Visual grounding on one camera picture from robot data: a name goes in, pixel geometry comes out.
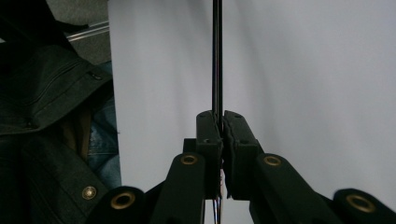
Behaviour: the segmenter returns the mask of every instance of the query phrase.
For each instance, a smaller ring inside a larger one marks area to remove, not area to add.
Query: denim jacket
[[[107,187],[58,124],[105,95],[112,76],[57,46],[26,52],[0,64],[0,223],[84,223]],[[0,53],[0,63],[15,56]]]

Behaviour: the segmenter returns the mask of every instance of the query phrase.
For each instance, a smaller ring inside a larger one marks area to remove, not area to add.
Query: metal bar
[[[75,34],[68,35],[66,38],[69,42],[72,42],[89,36],[106,33],[108,31],[109,31],[108,21],[101,21],[94,24],[90,24],[90,28]]]
[[[212,111],[222,134],[222,0],[213,1]]]
[[[218,197],[217,199],[213,200],[213,211],[214,211],[215,224],[221,223],[221,206],[222,206],[221,197]]]

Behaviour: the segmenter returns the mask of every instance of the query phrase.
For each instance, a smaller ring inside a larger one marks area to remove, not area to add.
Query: white wall
[[[109,1],[124,185],[164,180],[211,107],[211,8]],[[223,2],[224,108],[316,191],[362,189],[393,210],[395,11],[391,0]],[[251,222],[247,203],[223,212],[224,223]]]

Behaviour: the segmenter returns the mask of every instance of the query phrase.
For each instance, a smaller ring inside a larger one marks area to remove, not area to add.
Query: metal pole
[[[213,0],[212,112],[222,135],[222,0]],[[221,223],[221,192],[213,200],[215,224]]]

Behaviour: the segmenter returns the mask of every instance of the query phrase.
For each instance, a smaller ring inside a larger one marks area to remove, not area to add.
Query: metal snap button
[[[96,196],[96,188],[88,186],[82,191],[82,198],[85,200],[90,200]]]
[[[102,80],[102,77],[97,76],[95,73],[93,73],[92,71],[87,72],[88,75],[90,75],[91,77],[93,77],[96,80]]]
[[[26,119],[26,123],[25,123],[24,129],[26,129],[26,130],[34,130],[34,129],[37,129],[37,128],[38,128],[38,126],[34,125],[32,123],[32,119],[30,119],[30,118]]]

